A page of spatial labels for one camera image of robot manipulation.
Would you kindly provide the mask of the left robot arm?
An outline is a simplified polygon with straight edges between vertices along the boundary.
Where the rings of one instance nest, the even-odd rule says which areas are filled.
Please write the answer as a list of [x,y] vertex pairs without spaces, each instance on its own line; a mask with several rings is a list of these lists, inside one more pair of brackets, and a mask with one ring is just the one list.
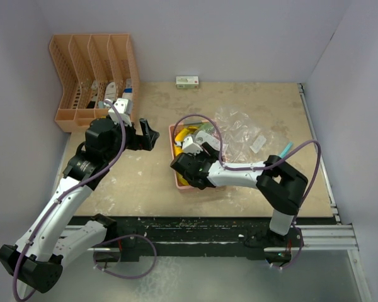
[[62,271],[88,248],[109,247],[116,242],[116,221],[101,214],[68,237],[60,236],[124,150],[154,148],[159,133],[145,119],[139,124],[140,135],[134,125],[110,117],[93,120],[39,217],[14,245],[0,248],[0,262],[13,277],[16,301],[27,301],[36,291],[52,289]]

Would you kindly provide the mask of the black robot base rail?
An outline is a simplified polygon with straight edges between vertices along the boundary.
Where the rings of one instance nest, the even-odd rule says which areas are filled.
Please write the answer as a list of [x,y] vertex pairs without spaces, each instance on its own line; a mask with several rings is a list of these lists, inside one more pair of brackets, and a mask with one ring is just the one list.
[[289,250],[306,241],[298,229],[281,237],[269,229],[269,218],[95,216],[110,227],[105,238],[115,243],[95,249],[96,258],[119,255],[122,262],[140,257],[243,257],[290,260]]

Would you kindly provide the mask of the clear blue-zipper bag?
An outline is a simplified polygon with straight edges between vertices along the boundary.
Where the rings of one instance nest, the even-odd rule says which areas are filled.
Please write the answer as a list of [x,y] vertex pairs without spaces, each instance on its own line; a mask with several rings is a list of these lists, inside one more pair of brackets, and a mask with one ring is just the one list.
[[294,146],[285,135],[269,130],[234,106],[220,107],[215,122],[222,135],[225,162],[259,162],[269,155],[283,157]]

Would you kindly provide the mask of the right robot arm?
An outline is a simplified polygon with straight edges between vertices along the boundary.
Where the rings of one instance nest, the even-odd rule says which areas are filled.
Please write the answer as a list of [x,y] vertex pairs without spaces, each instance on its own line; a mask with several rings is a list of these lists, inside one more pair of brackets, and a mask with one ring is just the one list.
[[273,208],[267,232],[268,241],[282,246],[290,238],[290,228],[302,204],[307,177],[271,155],[266,161],[251,164],[231,164],[219,161],[219,151],[204,145],[197,154],[180,153],[170,167],[192,187],[236,186],[257,189]]

